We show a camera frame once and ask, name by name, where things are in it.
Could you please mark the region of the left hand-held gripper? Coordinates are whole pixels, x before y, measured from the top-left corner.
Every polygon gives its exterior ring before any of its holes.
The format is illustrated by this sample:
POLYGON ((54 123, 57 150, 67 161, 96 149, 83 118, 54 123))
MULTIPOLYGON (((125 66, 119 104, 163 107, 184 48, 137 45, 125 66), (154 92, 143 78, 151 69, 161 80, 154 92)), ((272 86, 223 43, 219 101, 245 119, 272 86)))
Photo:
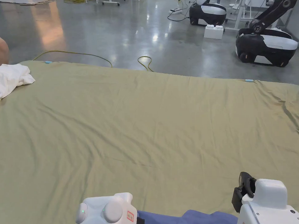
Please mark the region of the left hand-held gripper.
POLYGON ((76 224, 145 224, 132 199, 129 192, 85 198, 78 207, 76 224))

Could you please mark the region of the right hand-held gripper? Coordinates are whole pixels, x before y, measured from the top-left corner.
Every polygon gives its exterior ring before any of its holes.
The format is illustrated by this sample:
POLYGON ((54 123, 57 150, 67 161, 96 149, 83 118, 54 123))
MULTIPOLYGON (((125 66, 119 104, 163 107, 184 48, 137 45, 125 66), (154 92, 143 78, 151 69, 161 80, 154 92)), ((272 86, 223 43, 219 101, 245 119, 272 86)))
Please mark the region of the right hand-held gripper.
POLYGON ((237 224, 299 224, 299 212, 288 205, 286 186, 279 180, 240 172, 232 205, 239 214, 237 224))

